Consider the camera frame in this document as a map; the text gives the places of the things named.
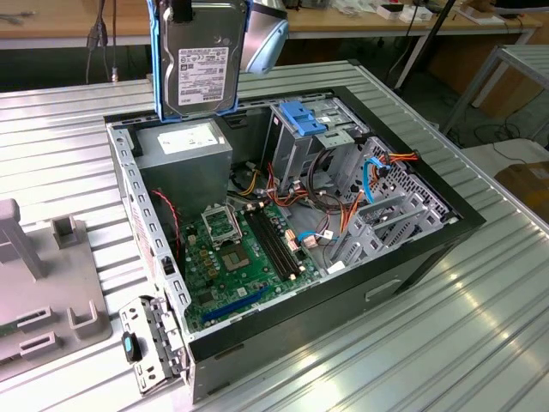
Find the gray plastic part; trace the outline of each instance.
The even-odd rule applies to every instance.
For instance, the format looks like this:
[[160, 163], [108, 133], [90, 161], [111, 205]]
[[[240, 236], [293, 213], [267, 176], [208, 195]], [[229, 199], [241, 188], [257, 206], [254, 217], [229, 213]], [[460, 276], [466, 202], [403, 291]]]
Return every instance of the gray plastic part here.
[[85, 339], [101, 332], [102, 316], [97, 313], [97, 308], [95, 307], [93, 300], [89, 301], [89, 313], [76, 316], [75, 311], [73, 311], [72, 307], [70, 307], [67, 309], [67, 316], [69, 317], [70, 328], [81, 339]]
[[61, 341], [55, 333], [47, 332], [19, 344], [20, 357], [23, 360], [34, 359], [61, 347]]
[[0, 381], [101, 342], [112, 333], [86, 226], [72, 216], [23, 233], [0, 201]]
[[14, 199], [0, 201], [0, 232], [3, 234], [3, 243], [0, 245], [0, 264], [20, 259], [25, 263], [28, 273], [34, 279], [39, 279], [45, 276], [45, 268], [19, 226], [20, 219], [19, 205]]
[[64, 216], [50, 221], [51, 234], [57, 242], [59, 249], [78, 245], [81, 239], [78, 237], [76, 222], [72, 216]]
[[31, 332], [47, 324], [57, 321], [58, 316], [51, 311], [49, 306], [42, 307], [36, 311], [24, 313], [17, 317], [17, 329], [23, 333]]

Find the yellow wire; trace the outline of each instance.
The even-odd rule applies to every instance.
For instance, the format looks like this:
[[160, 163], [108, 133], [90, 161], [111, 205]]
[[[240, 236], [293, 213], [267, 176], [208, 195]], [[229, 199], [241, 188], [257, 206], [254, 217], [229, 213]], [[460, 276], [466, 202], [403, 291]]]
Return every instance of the yellow wire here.
[[250, 193], [253, 192], [254, 187], [256, 187], [256, 177], [258, 174], [259, 174], [258, 171], [254, 172], [254, 176], [253, 178], [251, 178], [250, 186], [248, 186], [248, 189], [246, 189], [245, 191], [241, 191], [239, 193], [240, 196], [248, 196]]

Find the metal table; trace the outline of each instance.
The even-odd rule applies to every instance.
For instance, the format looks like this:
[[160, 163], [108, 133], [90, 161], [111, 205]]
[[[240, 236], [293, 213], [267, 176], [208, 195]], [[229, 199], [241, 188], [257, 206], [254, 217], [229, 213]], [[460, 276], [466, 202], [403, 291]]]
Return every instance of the metal table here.
[[[458, 121], [463, 112], [467, 109], [467, 104], [473, 96], [479, 91], [488, 75], [492, 73], [496, 65], [498, 68], [480, 91], [473, 106], [478, 107], [480, 103], [493, 89], [499, 78], [509, 68], [517, 69], [525, 76], [538, 82], [545, 90], [549, 90], [549, 45], [502, 45], [492, 50], [484, 64], [480, 67], [473, 80], [469, 83], [467, 90], [462, 94], [452, 110], [452, 113], [442, 127], [443, 133], [448, 133], [452, 126]], [[546, 127], [549, 123], [549, 117], [534, 129], [530, 136], [531, 140]]]
[[[243, 97], [347, 86], [464, 196], [486, 225], [416, 288], [195, 405], [198, 410], [516, 409], [549, 405], [549, 227], [374, 76], [347, 62], [242, 76]], [[146, 81], [0, 95], [0, 191], [26, 230], [87, 223], [113, 336], [0, 384], [6, 410], [190, 410], [180, 382], [141, 399], [118, 308], [150, 293], [102, 117], [151, 109]]]

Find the label sticker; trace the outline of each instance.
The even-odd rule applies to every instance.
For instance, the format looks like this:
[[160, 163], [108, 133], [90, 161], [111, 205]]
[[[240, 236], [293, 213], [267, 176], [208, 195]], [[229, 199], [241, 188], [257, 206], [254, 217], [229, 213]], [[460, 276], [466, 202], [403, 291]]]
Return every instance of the label sticker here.
[[546, 169], [542, 169], [541, 167], [532, 167], [530, 168], [530, 172], [532, 172], [538, 179], [549, 179], [549, 172]]
[[166, 155], [218, 143], [217, 138], [207, 124], [199, 124], [190, 129], [160, 133], [158, 142]]
[[228, 47], [179, 49], [180, 106], [223, 99]]

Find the blue plastic bracket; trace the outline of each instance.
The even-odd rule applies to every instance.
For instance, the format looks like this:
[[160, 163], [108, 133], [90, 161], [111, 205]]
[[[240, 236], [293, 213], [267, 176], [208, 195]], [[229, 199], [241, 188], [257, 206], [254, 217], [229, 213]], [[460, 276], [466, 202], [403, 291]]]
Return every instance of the blue plastic bracket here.
[[280, 108], [290, 123], [298, 128], [301, 136], [323, 133], [328, 129], [325, 124], [318, 123], [312, 111], [306, 109], [300, 101], [286, 101], [281, 103]]

